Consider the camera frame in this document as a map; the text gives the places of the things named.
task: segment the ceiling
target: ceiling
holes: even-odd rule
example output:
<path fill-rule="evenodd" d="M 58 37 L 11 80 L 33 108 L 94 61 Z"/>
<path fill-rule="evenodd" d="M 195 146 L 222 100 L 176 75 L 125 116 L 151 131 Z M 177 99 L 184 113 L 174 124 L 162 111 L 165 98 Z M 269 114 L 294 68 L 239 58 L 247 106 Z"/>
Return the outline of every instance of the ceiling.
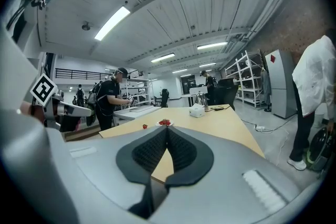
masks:
<path fill-rule="evenodd" d="M 165 74 L 215 62 L 228 63 L 258 31 L 260 18 L 272 0 L 52 0 L 38 13 L 43 49 L 114 66 Z M 131 14 L 102 41 L 94 39 L 122 6 Z M 91 29 L 81 26 L 89 22 Z M 197 50 L 198 45 L 228 41 L 228 45 Z M 169 53 L 175 57 L 152 63 Z"/>

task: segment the fluorescent light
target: fluorescent light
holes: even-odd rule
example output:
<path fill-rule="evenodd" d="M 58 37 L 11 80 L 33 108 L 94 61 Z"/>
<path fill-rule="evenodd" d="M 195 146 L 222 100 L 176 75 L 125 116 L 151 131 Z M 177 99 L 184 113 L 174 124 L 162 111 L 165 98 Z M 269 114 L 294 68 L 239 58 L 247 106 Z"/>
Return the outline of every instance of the fluorescent light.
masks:
<path fill-rule="evenodd" d="M 202 46 L 198 46 L 197 49 L 202 50 L 202 49 L 222 46 L 222 45 L 226 45 L 226 44 L 227 44 L 227 42 L 220 42 L 220 43 L 215 43 L 215 44 L 202 45 Z"/>
<path fill-rule="evenodd" d="M 187 70 L 188 70 L 188 69 L 182 69 L 182 70 L 174 71 L 173 74 L 174 74 L 174 73 L 183 72 L 183 71 L 187 71 Z"/>
<path fill-rule="evenodd" d="M 151 60 L 151 62 L 158 62 L 158 61 L 161 61 L 161 60 L 164 60 L 164 59 L 167 59 L 167 58 L 171 58 L 171 57 L 174 57 L 174 56 L 175 56 L 175 54 L 168 54 L 168 55 L 162 56 L 160 58 Z"/>
<path fill-rule="evenodd" d="M 97 40 L 102 40 L 104 36 L 107 35 L 109 31 L 112 30 L 114 26 L 116 26 L 121 20 L 123 20 L 127 15 L 129 15 L 130 11 L 125 7 L 121 7 L 116 13 L 112 15 L 112 17 L 104 24 L 104 26 L 99 30 L 98 34 L 94 37 Z"/>
<path fill-rule="evenodd" d="M 206 66 L 211 66 L 211 65 L 215 65 L 216 63 L 215 62 L 212 62 L 212 63 L 207 63 L 205 65 L 201 65 L 199 67 L 206 67 Z"/>

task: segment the black cap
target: black cap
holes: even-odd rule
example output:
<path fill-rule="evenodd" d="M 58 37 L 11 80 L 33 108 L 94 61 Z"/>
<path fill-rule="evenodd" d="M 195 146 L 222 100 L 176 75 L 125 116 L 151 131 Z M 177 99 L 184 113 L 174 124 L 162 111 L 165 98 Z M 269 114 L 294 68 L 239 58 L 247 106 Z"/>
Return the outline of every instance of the black cap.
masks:
<path fill-rule="evenodd" d="M 116 76 L 116 75 L 119 74 L 119 73 L 122 73 L 122 78 L 123 78 L 123 79 L 126 79 L 126 78 L 127 78 L 127 74 L 128 74 L 128 72 L 127 72 L 127 70 L 126 70 L 125 68 L 123 68 L 123 67 L 119 67 L 119 68 L 114 72 L 114 75 Z"/>

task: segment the metal shelving rack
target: metal shelving rack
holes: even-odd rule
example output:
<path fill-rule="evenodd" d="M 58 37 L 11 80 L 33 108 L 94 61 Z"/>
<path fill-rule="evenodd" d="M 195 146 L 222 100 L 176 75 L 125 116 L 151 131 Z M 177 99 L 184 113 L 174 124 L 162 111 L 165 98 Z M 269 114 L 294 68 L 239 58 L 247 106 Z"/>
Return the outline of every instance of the metal shelving rack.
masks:
<path fill-rule="evenodd" d="M 260 56 L 259 52 L 247 52 L 245 51 L 245 54 L 241 54 L 241 58 L 235 60 L 235 62 L 229 66 L 228 68 L 225 68 L 226 77 L 230 78 L 234 75 L 239 75 L 238 80 L 234 80 L 234 82 L 240 82 L 240 89 L 238 91 L 241 91 L 242 95 L 241 97 L 237 94 L 236 98 L 243 101 L 243 103 L 246 101 L 248 103 L 251 103 L 256 108 L 258 105 L 261 105 L 263 101 L 260 100 L 260 94 L 263 92 L 261 88 L 261 81 L 258 83 L 258 80 L 261 79 L 261 77 L 254 76 L 253 70 L 254 69 L 262 69 L 262 64 L 256 63 L 252 59 L 256 56 Z M 245 62 L 246 67 L 241 68 L 239 63 Z M 249 71 L 249 78 L 244 78 L 243 73 Z M 243 81 L 252 81 L 252 88 L 244 88 Z M 244 92 L 252 92 L 253 98 L 244 97 Z"/>
<path fill-rule="evenodd" d="M 143 83 L 143 86 L 129 86 L 128 82 L 137 82 L 137 84 Z M 153 91 L 153 82 L 152 82 L 152 80 L 138 79 L 138 78 L 125 79 L 120 84 L 125 85 L 125 87 L 121 87 L 120 90 L 126 90 L 126 95 L 127 96 L 129 96 L 129 90 L 131 90 L 131 89 L 142 89 L 144 91 L 143 93 L 141 92 L 141 93 L 137 93 L 137 94 L 131 94 L 133 96 L 133 98 L 138 101 L 138 103 L 136 105 L 140 105 L 140 104 L 145 104 L 145 103 L 150 103 L 151 102 L 151 99 L 149 97 L 149 88 L 152 88 L 152 92 L 154 92 Z M 140 102 L 140 96 L 145 97 L 146 100 Z"/>

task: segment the white refrigerator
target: white refrigerator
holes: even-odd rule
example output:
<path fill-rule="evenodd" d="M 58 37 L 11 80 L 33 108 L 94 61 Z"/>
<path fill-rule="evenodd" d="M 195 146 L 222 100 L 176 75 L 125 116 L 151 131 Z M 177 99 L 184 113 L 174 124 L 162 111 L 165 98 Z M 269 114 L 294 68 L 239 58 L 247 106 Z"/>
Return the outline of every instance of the white refrigerator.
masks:
<path fill-rule="evenodd" d="M 290 52 L 276 50 L 265 56 L 271 83 L 272 114 L 284 119 L 296 113 L 292 73 L 294 62 Z"/>

